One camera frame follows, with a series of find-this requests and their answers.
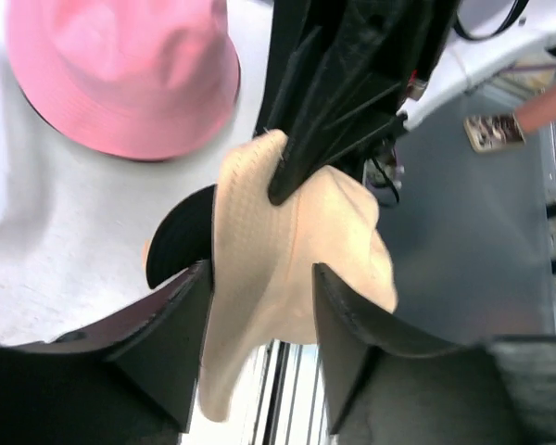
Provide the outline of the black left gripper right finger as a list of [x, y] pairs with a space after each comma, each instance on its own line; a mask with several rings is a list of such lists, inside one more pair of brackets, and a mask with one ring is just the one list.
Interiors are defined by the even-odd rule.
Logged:
[[461, 346], [313, 268], [328, 432], [341, 444], [556, 444], [556, 337]]

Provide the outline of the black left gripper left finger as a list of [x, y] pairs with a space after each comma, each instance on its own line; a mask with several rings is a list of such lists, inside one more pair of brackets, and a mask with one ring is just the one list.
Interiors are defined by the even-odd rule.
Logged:
[[191, 424], [211, 301], [201, 261], [56, 340], [0, 346], [0, 444], [174, 444]]

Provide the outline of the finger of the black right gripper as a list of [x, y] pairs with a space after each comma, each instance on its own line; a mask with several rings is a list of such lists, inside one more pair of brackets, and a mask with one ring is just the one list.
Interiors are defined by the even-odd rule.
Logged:
[[360, 163], [407, 129], [400, 107], [428, 81], [455, 21], [456, 1], [276, 1], [264, 124], [287, 145], [268, 185], [283, 204], [331, 164]]

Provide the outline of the beige hat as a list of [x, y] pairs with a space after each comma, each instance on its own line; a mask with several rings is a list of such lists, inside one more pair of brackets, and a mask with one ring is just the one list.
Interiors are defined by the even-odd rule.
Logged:
[[213, 297], [198, 378], [199, 405], [226, 420], [251, 352], [277, 339], [316, 340], [312, 267], [329, 265], [350, 287], [388, 312], [398, 304], [393, 264], [376, 225], [375, 197], [326, 166], [279, 206], [267, 188], [286, 135], [263, 133], [233, 149], [218, 182], [180, 202], [145, 254], [150, 287], [192, 264], [213, 266]]

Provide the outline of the pink hat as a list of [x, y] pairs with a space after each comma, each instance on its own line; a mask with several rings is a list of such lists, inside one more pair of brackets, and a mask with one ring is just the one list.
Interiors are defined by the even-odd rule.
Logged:
[[230, 120], [239, 93], [223, 1], [12, 1], [6, 49], [45, 121], [126, 159], [198, 150]]

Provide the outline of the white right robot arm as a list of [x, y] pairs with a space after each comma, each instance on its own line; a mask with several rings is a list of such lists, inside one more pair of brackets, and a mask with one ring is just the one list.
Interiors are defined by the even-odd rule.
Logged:
[[288, 141], [286, 201], [326, 165], [363, 162], [531, 52], [556, 48], [556, 1], [277, 1], [259, 128]]

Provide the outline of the patterned phone with hand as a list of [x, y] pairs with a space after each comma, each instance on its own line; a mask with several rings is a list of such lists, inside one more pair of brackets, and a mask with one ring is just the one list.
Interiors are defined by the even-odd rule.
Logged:
[[519, 146], [525, 137], [556, 121], [556, 84], [510, 113], [472, 115], [463, 121], [476, 153], [486, 154]]

